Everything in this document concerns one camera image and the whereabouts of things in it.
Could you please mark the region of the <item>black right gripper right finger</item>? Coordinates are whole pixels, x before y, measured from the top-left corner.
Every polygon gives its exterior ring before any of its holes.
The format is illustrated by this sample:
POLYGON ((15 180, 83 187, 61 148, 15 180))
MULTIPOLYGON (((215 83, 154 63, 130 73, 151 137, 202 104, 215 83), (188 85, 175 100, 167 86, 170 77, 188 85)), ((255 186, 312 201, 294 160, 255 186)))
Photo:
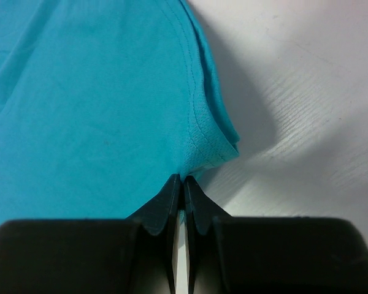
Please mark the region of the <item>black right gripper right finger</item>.
POLYGON ((368 293, 368 247, 333 217, 235 217, 183 184, 190 293, 368 293))

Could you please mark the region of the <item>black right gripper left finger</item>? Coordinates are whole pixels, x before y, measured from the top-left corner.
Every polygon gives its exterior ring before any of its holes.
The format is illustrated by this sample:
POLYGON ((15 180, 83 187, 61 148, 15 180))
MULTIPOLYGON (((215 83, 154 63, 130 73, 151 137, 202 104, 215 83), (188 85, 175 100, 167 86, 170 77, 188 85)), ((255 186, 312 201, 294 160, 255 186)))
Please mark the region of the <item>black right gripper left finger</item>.
POLYGON ((181 180, 125 219, 0 225, 0 293, 174 293, 181 180))

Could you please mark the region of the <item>teal t shirt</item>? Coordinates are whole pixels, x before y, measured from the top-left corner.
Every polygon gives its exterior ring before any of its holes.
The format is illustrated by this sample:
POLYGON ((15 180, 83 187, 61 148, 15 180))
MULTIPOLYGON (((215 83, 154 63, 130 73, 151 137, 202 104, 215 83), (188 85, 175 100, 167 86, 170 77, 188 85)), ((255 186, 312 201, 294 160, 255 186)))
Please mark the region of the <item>teal t shirt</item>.
POLYGON ((0 225, 124 218, 238 141, 186 1, 0 1, 0 225))

